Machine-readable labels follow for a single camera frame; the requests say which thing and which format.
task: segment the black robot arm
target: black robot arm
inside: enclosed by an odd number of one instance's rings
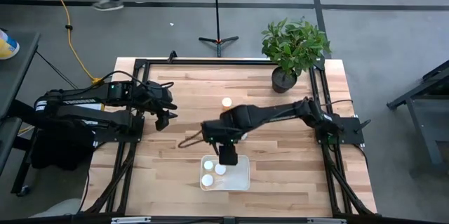
[[[144,118],[135,116],[131,110],[149,112],[157,116],[156,129],[164,129],[176,114],[173,98],[168,90],[173,83],[158,84],[153,81],[138,84],[136,81],[113,81],[96,84],[81,90],[52,90],[35,102],[35,125],[40,129],[74,132],[82,134],[85,145],[99,142],[133,142],[140,139]],[[102,103],[113,107],[128,107],[128,110],[105,112],[76,105]]]
[[[336,124],[331,116],[308,97],[292,104],[272,107],[239,105],[223,112],[218,120],[204,121],[201,128],[203,139],[214,147],[220,163],[236,165],[237,153],[234,144],[239,142],[243,134],[266,123],[296,118],[329,134],[338,134],[343,130],[342,126]]]

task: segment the cable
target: cable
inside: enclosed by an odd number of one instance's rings
[[[83,68],[84,72],[91,78],[92,82],[95,84],[97,83],[100,79],[93,77],[89,71],[86,69],[86,67],[84,66],[83,62],[81,61],[81,59],[79,59],[78,53],[75,51],[75,48],[72,45],[72,30],[73,27],[71,25],[70,22],[70,14],[69,14],[69,10],[67,9],[64,0],[60,0],[62,6],[64,7],[65,10],[65,14],[67,15],[67,25],[65,25],[65,28],[67,29],[67,40],[69,42],[69,47],[72,50],[73,54],[75,55],[75,58],[78,60],[79,64],[81,65],[81,67]]]
[[[127,75],[131,79],[134,79],[137,83],[142,84],[143,86],[145,86],[147,89],[151,89],[152,88],[152,89],[156,89],[156,90],[161,90],[161,89],[169,88],[169,87],[161,88],[161,87],[148,86],[148,85],[144,84],[142,81],[140,81],[138,78],[134,77],[133,75],[131,75],[131,74],[127,73],[127,72],[121,71],[121,70],[116,70],[116,71],[113,71],[113,72],[107,74],[106,76],[104,76],[103,78],[101,78],[99,81],[97,81],[96,83],[92,84],[88,88],[82,89],[82,90],[80,90],[77,93],[64,95],[64,97],[68,97],[68,96],[71,96],[71,95],[79,95],[79,94],[85,93],[86,91],[91,90],[92,88],[95,88],[96,86],[101,86],[101,85],[104,84],[104,80],[106,78],[108,78],[108,77],[110,77],[110,76],[112,76],[113,74],[116,74],[116,73],[122,73],[122,74]],[[173,86],[173,84],[174,84],[173,82],[168,82],[168,83],[162,84],[161,86]]]
[[[89,169],[88,169],[88,170],[87,170],[87,183],[86,183],[86,189],[84,190],[84,196],[83,196],[83,199],[81,200],[81,204],[79,205],[79,209],[78,209],[77,213],[80,213],[81,210],[82,210],[82,208],[83,208],[84,202],[85,202],[86,197],[87,197],[87,191],[88,191],[88,189],[89,189],[89,182],[90,182],[90,180],[91,180],[91,176],[89,175]]]
[[[189,143],[189,144],[186,144],[186,145],[182,145],[182,144],[184,144],[184,143],[187,143],[187,142],[193,140],[193,138],[197,137],[201,132],[203,132],[203,131],[200,130],[200,131],[196,132],[194,135],[185,138],[185,140],[183,140],[182,142],[180,142],[180,144],[178,144],[177,147],[178,147],[178,148],[186,148],[186,147],[190,147],[190,146],[192,146],[192,145],[195,145],[195,144],[197,144],[197,143],[200,143],[200,142],[204,141],[204,139],[201,139],[201,140],[196,140],[196,141],[194,141],[193,143]]]
[[[28,127],[24,128],[24,129],[20,129],[20,130],[19,130],[19,133],[25,133],[25,132],[28,132],[29,130],[31,130],[31,129],[33,129],[33,128],[34,128],[33,126],[28,126]]]
[[[73,89],[78,89],[78,86],[74,84],[68,77],[66,77],[55,65],[51,64],[47,59],[45,59],[40,52],[36,51],[36,53],[45,61],[47,64],[56,72],[58,75],[64,79]]]
[[[320,106],[324,106],[324,105],[333,105],[333,104],[335,104],[335,103],[346,102],[346,101],[351,101],[351,103],[354,103],[354,101],[353,101],[352,99],[345,99],[345,100],[337,100],[337,101],[334,101],[334,102],[328,103],[328,104],[322,104],[322,105],[320,105]]]
[[[360,152],[362,152],[363,157],[365,157],[366,169],[369,171],[370,167],[368,166],[368,158],[366,157],[365,151],[363,151],[363,149],[357,144],[353,144],[353,146],[358,148],[358,150],[360,150]]]

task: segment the tripod stand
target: tripod stand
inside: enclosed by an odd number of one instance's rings
[[[227,41],[236,41],[239,39],[239,37],[230,37],[226,39],[220,39],[220,18],[218,17],[218,0],[215,0],[215,12],[217,14],[217,39],[209,39],[209,38],[203,38],[199,37],[198,40],[200,41],[208,41],[212,42],[217,46],[217,57],[222,57],[222,45]]]

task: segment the gray floor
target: gray floor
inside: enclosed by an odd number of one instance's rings
[[[213,0],[126,0],[213,2]],[[312,3],[313,0],[222,0],[223,2]],[[323,4],[448,5],[448,0],[321,0]],[[118,56],[213,57],[215,49],[197,37],[215,38],[213,8],[125,8],[100,13],[87,7],[70,7],[73,42],[95,76],[114,68]],[[314,10],[223,8],[222,37],[240,39],[223,50],[225,57],[263,57],[262,31],[266,24],[302,16],[316,22]],[[333,58],[344,60],[356,112],[372,119],[364,130],[370,177],[379,213],[385,216],[449,222],[449,177],[422,174],[411,169],[428,162],[415,135],[408,111],[390,112],[385,104],[400,95],[433,67],[446,61],[449,49],[449,12],[325,11],[326,30]],[[89,80],[71,54],[66,40],[65,14],[57,6],[0,6],[0,26],[42,33],[39,50],[75,84]],[[68,88],[36,57],[20,89],[19,99],[33,103],[51,88]],[[10,195],[22,153],[14,151],[0,177],[0,219],[23,218],[58,202],[80,197],[87,164],[75,172],[48,168],[30,172],[33,193]]]

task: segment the table leg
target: table leg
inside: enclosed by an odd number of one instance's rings
[[[31,164],[31,151],[33,148],[34,141],[36,140],[36,132],[38,129],[33,130],[33,134],[31,140],[26,144],[28,148],[26,149],[25,155],[22,159],[22,163],[20,164],[19,171],[17,172],[17,176],[15,177],[13,188],[11,189],[11,193],[16,194],[17,196],[23,196],[21,194],[23,185],[25,183],[25,179],[28,174],[29,166]]]

